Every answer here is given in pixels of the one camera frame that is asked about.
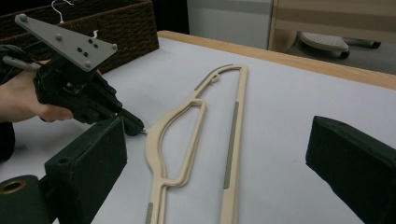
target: gray object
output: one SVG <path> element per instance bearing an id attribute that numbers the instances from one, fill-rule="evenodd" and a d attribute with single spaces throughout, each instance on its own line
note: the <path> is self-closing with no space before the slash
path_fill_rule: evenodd
<path id="1" fill-rule="evenodd" d="M 341 51 L 341 59 L 349 56 L 349 46 L 341 36 L 301 33 L 300 38 L 304 44 L 315 49 Z"/>
<path id="2" fill-rule="evenodd" d="M 90 38 L 20 14 L 15 22 L 85 72 L 91 71 L 117 51 L 116 44 Z"/>
<path id="3" fill-rule="evenodd" d="M 9 56 L 4 56 L 3 57 L 3 62 L 6 63 L 6 64 L 9 64 L 11 66 L 18 67 L 20 69 L 23 69 L 23 70 L 26 70 L 26 71 L 31 71 L 31 72 L 35 72 L 39 68 L 38 66 L 34 66 L 33 64 L 26 63 L 24 61 L 21 61 L 19 59 L 12 58 L 12 57 L 9 57 Z"/>

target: white table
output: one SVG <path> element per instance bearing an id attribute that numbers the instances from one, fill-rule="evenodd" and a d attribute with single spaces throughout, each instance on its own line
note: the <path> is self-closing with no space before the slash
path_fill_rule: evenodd
<path id="1" fill-rule="evenodd" d="M 183 103 L 213 69 L 244 63 L 249 72 L 241 144 L 239 223 L 362 223 L 305 165 L 312 118 L 338 119 L 396 148 L 396 91 L 160 38 L 160 49 L 105 74 L 124 107 L 150 127 Z M 222 184 L 236 95 L 236 73 L 203 95 L 207 111 L 190 182 L 169 189 L 166 223 L 219 223 Z M 178 174 L 198 109 L 168 130 L 163 154 Z M 90 126 L 75 120 L 14 124 L 17 144 L 0 164 L 0 181 L 42 177 L 44 162 Z M 93 223 L 145 223 L 151 171 L 146 136 L 126 137 L 128 164 Z"/>

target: hanger hook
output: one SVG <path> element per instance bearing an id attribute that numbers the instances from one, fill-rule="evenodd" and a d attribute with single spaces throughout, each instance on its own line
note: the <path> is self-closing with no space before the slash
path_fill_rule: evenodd
<path id="1" fill-rule="evenodd" d="M 61 21 L 60 21 L 59 23 L 64 23 L 64 18 L 62 17 L 62 13 L 61 13 L 60 11 L 58 11 L 58 10 L 53 6 L 53 4 L 54 4 L 56 1 L 57 1 L 57 0 L 52 1 L 52 3 L 51 3 L 52 8 L 53 8 L 53 10 L 55 10 L 56 12 L 58 12 L 59 15 L 61 16 Z M 70 6 L 73 6 L 73 5 L 74 5 L 73 3 L 70 3 L 70 2 L 67 1 L 67 0 L 62 0 L 62 1 L 66 2 L 66 3 L 69 4 Z"/>

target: hole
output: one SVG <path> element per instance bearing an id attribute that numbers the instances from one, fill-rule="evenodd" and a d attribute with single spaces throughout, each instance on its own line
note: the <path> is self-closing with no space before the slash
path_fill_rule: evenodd
<path id="1" fill-rule="evenodd" d="M 17 180 L 17 181 L 12 181 L 2 188 L 0 188 L 0 194 L 9 194 L 13 193 L 17 190 L 22 189 L 26 185 L 26 181 L 24 180 Z"/>

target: white cabinet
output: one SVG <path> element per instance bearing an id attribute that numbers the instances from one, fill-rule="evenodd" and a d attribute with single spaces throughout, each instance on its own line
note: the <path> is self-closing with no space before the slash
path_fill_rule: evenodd
<path id="1" fill-rule="evenodd" d="M 190 34 L 267 49 L 272 0 L 188 0 Z"/>

